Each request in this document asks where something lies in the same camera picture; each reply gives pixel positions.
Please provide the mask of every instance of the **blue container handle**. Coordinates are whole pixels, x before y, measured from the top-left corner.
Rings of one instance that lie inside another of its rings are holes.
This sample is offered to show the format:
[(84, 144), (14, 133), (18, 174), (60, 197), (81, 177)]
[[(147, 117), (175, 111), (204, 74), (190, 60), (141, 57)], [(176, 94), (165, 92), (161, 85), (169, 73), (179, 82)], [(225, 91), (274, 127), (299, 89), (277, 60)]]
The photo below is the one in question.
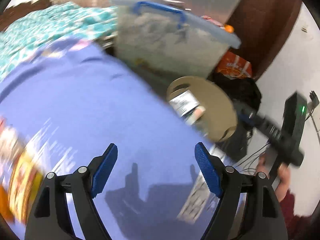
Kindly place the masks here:
[(172, 12), (172, 13), (177, 13), (180, 14), (180, 21), (178, 23), (178, 29), (181, 28), (181, 24), (185, 23), (187, 20), (187, 17), (184, 13), (183, 10), (174, 8), (174, 7), (170, 7), (161, 3), (156, 3), (156, 2), (149, 2), (149, 1), (139, 1), (136, 3), (136, 5), (133, 7), (133, 11), (137, 14), (140, 14), (139, 9), (142, 5), (151, 7), (153, 9), (159, 9), (162, 11), (167, 11), (167, 12)]

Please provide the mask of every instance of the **metal screw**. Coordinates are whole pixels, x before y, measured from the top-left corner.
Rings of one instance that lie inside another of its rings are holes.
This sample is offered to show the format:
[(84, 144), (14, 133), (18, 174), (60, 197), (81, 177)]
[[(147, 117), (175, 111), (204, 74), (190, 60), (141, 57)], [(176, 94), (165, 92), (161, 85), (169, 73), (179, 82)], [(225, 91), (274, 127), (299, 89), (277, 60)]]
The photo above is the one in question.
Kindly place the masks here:
[(233, 173), (235, 171), (235, 169), (231, 166), (227, 166), (226, 167), (226, 172), (229, 172), (229, 173)]
[(79, 173), (85, 173), (87, 171), (87, 167), (80, 167), (79, 169), (78, 169), (78, 172)]
[(265, 179), (266, 178), (266, 175), (263, 173), (263, 172), (259, 172), (258, 173), (258, 176), (260, 177), (260, 178), (262, 178), (262, 179)]
[(48, 174), (47, 174), (47, 178), (48, 179), (52, 179), (54, 177), (54, 173), (53, 172), (49, 172)]

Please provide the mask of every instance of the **electrical wire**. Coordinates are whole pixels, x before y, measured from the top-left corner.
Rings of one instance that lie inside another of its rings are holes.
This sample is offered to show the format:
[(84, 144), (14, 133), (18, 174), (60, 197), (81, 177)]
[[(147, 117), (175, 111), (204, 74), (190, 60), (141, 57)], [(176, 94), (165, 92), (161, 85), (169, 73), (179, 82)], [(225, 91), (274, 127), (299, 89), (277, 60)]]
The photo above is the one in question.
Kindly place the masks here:
[(248, 170), (253, 170), (253, 171), (255, 171), (256, 169), (255, 169), (255, 168), (247, 168), (247, 169), (244, 169), (244, 170), (242, 170), (242, 171), (240, 171), (240, 172), (248, 171)]
[(264, 154), (266, 151), (264, 151), (263, 153), (261, 153), (261, 154), (259, 154), (257, 157), (255, 157), (253, 160), (252, 160), (252, 162), (250, 163), (250, 165), (249, 165), (249, 169), (254, 169), (254, 168), (250, 168), (251, 167), (251, 165), (254, 163), (254, 161), (256, 160), (256, 159), (258, 159), (262, 154)]
[(243, 166), (243, 168), (245, 169), (249, 164), (250, 164), (250, 161), (248, 161), (248, 163), (245, 166)]
[(308, 120), (309, 119), (309, 117), (313, 114), (313, 111), (315, 110), (315, 108), (313, 107), (312, 109), (311, 109), (311, 111), (310, 111), (310, 114), (308, 115), (308, 117), (306, 118), (306, 120)]
[(244, 162), (246, 162), (247, 160), (249, 160), (253, 155), (255, 155), (256, 153), (258, 153), (259, 151), (261, 151), (264, 147), (266, 147), (267, 145), (269, 145), (270, 143), (265, 144), (263, 147), (261, 147), (258, 151), (256, 151), (255, 153), (251, 154), (248, 158), (246, 158), (243, 162), (241, 162), (240, 164), (238, 164), (236, 167), (239, 167), (241, 164), (243, 164)]

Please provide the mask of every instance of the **plastic storage container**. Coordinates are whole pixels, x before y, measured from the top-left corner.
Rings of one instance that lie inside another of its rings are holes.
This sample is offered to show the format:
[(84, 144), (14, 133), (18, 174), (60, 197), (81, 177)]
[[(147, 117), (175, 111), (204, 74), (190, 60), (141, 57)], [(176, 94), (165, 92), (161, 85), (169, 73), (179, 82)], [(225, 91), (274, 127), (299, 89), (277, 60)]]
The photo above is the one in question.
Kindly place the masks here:
[(118, 6), (117, 57), (167, 82), (187, 75), (206, 78), (230, 46), (241, 44), (234, 33), (180, 9), (145, 0), (111, 3)]

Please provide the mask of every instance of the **person's hand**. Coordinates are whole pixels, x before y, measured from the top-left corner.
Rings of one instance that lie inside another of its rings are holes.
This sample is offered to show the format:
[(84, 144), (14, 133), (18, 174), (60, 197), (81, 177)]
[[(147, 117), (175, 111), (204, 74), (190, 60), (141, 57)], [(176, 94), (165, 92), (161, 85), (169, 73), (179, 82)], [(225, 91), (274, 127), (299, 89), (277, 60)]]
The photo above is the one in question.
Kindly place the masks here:
[[(265, 167), (265, 163), (266, 163), (266, 157), (265, 157), (265, 154), (262, 154), (259, 157), (259, 162), (256, 167), (255, 174), (262, 171), (269, 178), (269, 172)], [(289, 189), (290, 182), (291, 182), (290, 169), (285, 163), (282, 163), (280, 165), (280, 167), (278, 168), (278, 177), (280, 179), (280, 183), (279, 183), (278, 187), (276, 188), (275, 193), (276, 193), (276, 197), (277, 197), (278, 201), (281, 202), (284, 199), (285, 195), (287, 194), (287, 191)]]
[(263, 153), (263, 154), (261, 154), (260, 157), (259, 157), (259, 162), (258, 162), (258, 165), (257, 165), (257, 167), (256, 167), (256, 172), (255, 172), (254, 174), (256, 175), (258, 172), (262, 171), (262, 172), (263, 172), (264, 174), (266, 174), (267, 177), (269, 178), (269, 172), (268, 172), (268, 170), (266, 169), (265, 164), (266, 164), (266, 156), (265, 156), (265, 154)]
[(282, 163), (278, 168), (278, 177), (280, 179), (280, 183), (276, 188), (275, 193), (278, 201), (281, 202), (287, 194), (291, 182), (291, 172), (285, 163)]

